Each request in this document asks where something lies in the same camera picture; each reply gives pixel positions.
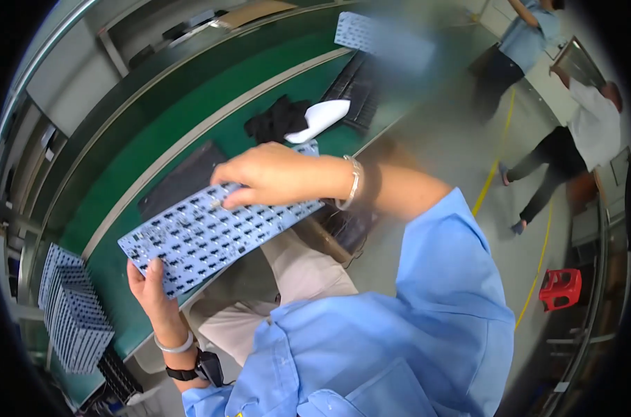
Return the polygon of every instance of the light blue shirt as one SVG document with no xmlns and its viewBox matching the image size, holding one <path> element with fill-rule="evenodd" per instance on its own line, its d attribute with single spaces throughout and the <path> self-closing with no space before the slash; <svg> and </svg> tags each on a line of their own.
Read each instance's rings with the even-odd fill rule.
<svg viewBox="0 0 631 417">
<path fill-rule="evenodd" d="M 237 382 L 187 390 L 186 415 L 493 416 L 514 315 L 459 189 L 406 226 L 396 293 L 276 308 Z"/>
<path fill-rule="evenodd" d="M 559 18 L 543 9 L 537 0 L 522 0 L 522 3 L 536 17 L 539 26 L 531 27 L 517 17 L 503 34 L 499 50 L 526 75 L 545 48 L 556 41 L 561 29 Z"/>
</svg>

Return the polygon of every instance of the slipper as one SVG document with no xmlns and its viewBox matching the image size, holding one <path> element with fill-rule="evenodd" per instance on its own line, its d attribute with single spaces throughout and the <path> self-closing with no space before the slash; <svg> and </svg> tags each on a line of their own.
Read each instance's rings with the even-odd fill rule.
<svg viewBox="0 0 631 417">
<path fill-rule="evenodd" d="M 520 220 L 520 221 L 517 222 L 517 224 L 512 226 L 510 229 L 512 229 L 512 231 L 514 231 L 515 234 L 519 236 L 520 234 L 522 234 L 522 232 L 526 228 L 522 225 L 522 221 Z"/>
<path fill-rule="evenodd" d="M 503 185 L 505 187 L 510 185 L 510 182 L 508 181 L 508 167 L 505 166 L 505 164 L 501 161 L 498 162 L 498 173 L 501 175 L 501 182 L 503 182 Z"/>
</svg>

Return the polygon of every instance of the silver bracelet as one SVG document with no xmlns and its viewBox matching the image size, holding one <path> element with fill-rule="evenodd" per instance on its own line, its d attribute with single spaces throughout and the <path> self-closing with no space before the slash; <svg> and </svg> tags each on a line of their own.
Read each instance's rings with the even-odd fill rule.
<svg viewBox="0 0 631 417">
<path fill-rule="evenodd" d="M 350 205 L 353 204 L 353 200 L 355 199 L 355 194 L 357 194 L 358 186 L 360 185 L 360 175 L 361 175 L 361 165 L 355 158 L 352 156 L 345 155 L 344 159 L 346 161 L 351 161 L 353 163 L 353 187 L 350 189 L 350 195 L 348 199 L 345 200 L 345 203 L 341 203 L 341 200 L 338 198 L 334 199 L 334 203 L 339 210 L 346 211 L 350 208 Z"/>
<path fill-rule="evenodd" d="M 167 352 L 169 354 L 180 354 L 190 349 L 190 347 L 193 345 L 193 332 L 188 330 L 188 340 L 186 340 L 186 343 L 176 348 L 165 347 L 163 344 L 161 344 L 161 342 L 158 342 L 158 338 L 155 337 L 155 333 L 153 334 L 153 341 L 155 342 L 156 346 L 158 346 L 163 352 Z"/>
</svg>

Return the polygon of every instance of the black pants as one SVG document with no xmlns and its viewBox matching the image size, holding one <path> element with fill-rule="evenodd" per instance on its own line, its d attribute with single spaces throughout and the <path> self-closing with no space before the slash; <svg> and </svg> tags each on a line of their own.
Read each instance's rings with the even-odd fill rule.
<svg viewBox="0 0 631 417">
<path fill-rule="evenodd" d="M 496 50 L 480 73 L 473 95 L 473 110 L 481 123 L 494 117 L 503 93 L 522 78 L 522 69 Z"/>
<path fill-rule="evenodd" d="M 508 181 L 517 181 L 526 177 L 543 163 L 550 164 L 545 178 L 524 211 L 520 213 L 520 218 L 527 223 L 530 223 L 545 207 L 559 185 L 587 172 L 587 164 L 575 147 L 570 130 L 564 126 L 554 129 L 536 146 L 536 149 L 509 170 Z"/>
</svg>

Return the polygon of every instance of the red plastic stool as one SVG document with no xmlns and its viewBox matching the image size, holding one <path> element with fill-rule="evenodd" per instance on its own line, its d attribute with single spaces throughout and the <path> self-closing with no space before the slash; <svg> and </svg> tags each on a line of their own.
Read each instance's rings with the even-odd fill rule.
<svg viewBox="0 0 631 417">
<path fill-rule="evenodd" d="M 579 270 L 556 270 L 545 272 L 547 281 L 538 293 L 545 311 L 559 310 L 577 303 L 582 290 L 582 274 Z"/>
</svg>

